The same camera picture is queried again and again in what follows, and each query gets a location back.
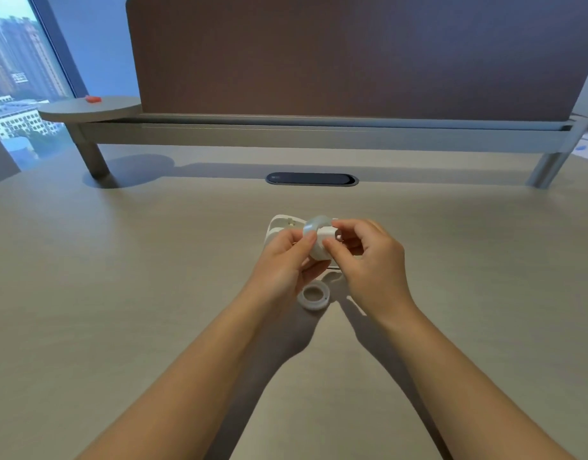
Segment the grey metal partition frame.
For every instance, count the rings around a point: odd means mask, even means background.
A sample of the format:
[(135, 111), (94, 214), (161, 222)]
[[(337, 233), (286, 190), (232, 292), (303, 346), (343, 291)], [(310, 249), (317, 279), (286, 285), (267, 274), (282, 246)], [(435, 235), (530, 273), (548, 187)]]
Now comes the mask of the grey metal partition frame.
[(564, 123), (137, 115), (77, 124), (84, 144), (541, 154), (527, 180), (548, 188), (588, 118)]

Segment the translucent white tape roll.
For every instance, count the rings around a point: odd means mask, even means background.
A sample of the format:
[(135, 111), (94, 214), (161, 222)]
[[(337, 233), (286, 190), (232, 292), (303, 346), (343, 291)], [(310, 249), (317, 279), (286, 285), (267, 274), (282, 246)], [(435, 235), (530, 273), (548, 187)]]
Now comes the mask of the translucent white tape roll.
[(316, 240), (309, 252), (309, 257), (316, 261), (332, 261), (333, 257), (326, 250), (323, 241), (335, 239), (342, 241), (341, 231), (333, 226), (333, 220), (325, 215), (319, 215), (306, 221), (303, 227), (303, 236), (315, 232)]

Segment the person's right hand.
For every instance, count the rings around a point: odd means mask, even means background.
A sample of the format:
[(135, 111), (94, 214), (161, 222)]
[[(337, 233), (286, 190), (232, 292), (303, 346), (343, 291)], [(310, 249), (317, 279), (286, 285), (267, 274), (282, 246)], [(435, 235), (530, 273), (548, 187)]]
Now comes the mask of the person's right hand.
[(342, 239), (352, 240), (352, 277), (346, 278), (355, 303), (386, 329), (421, 316), (406, 276), (405, 249), (379, 223), (369, 219), (337, 219)]

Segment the round grey shelf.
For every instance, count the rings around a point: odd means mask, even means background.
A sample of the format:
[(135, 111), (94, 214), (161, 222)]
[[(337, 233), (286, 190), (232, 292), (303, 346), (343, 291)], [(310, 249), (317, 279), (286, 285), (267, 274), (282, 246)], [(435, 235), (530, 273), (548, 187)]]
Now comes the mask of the round grey shelf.
[(83, 124), (112, 121), (140, 115), (141, 100), (133, 96), (102, 96), (99, 102), (86, 98), (47, 103), (37, 109), (40, 117), (48, 122)]

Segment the person's right forearm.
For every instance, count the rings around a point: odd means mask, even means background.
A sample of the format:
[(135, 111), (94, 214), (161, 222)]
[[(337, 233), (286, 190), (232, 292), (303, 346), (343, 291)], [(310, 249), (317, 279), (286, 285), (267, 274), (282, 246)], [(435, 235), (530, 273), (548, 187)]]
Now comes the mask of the person's right forearm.
[(577, 460), (413, 302), (364, 309), (405, 363), (453, 460)]

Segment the white tape dispenser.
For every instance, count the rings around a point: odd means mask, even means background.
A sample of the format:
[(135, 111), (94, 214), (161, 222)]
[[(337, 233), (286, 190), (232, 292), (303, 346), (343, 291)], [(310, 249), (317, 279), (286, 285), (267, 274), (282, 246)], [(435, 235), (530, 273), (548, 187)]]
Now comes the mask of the white tape dispenser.
[[(289, 215), (276, 215), (270, 222), (267, 234), (265, 236), (265, 246), (269, 245), (272, 240), (279, 234), (280, 231), (284, 229), (300, 229), (303, 230), (303, 227), (306, 223), (306, 220), (297, 218), (295, 216)], [(302, 263), (303, 266), (307, 267), (308, 265), (315, 265), (317, 262), (312, 258), (307, 256), (307, 258)], [(329, 267), (326, 270), (326, 274), (329, 276), (330, 280), (336, 279), (341, 277), (343, 274), (339, 269), (338, 265), (334, 260), (330, 263)]]

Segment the person's left forearm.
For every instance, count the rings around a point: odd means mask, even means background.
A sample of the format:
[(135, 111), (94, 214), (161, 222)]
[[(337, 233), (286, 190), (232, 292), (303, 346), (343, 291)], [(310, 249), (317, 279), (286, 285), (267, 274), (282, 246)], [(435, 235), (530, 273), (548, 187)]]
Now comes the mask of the person's left forearm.
[(239, 295), (75, 460), (202, 458), (276, 303)]

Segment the glass window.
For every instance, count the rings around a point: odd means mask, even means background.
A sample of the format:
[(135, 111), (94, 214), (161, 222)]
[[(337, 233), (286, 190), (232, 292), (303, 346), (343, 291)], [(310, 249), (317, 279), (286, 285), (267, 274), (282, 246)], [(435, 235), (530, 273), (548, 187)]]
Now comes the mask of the glass window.
[(62, 123), (43, 105), (77, 97), (75, 77), (55, 48), (58, 26), (45, 0), (0, 0), (0, 143), (20, 170), (74, 149)]

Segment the brown desk partition panel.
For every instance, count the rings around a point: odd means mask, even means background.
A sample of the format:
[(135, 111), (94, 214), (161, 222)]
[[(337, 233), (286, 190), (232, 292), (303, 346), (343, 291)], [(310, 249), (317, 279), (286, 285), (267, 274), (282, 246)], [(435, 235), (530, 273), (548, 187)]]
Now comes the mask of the brown desk partition panel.
[(565, 121), (588, 0), (127, 0), (144, 111)]

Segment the person's left hand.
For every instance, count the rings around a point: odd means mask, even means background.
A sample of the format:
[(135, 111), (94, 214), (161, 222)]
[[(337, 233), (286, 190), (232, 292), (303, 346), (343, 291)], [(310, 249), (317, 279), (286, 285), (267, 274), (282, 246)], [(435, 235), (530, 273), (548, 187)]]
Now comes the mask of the person's left hand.
[(297, 301), (303, 288), (316, 280), (331, 261), (303, 266), (309, 251), (280, 251), (280, 233), (263, 248), (244, 286), (244, 300), (261, 318), (278, 315), (282, 309)]

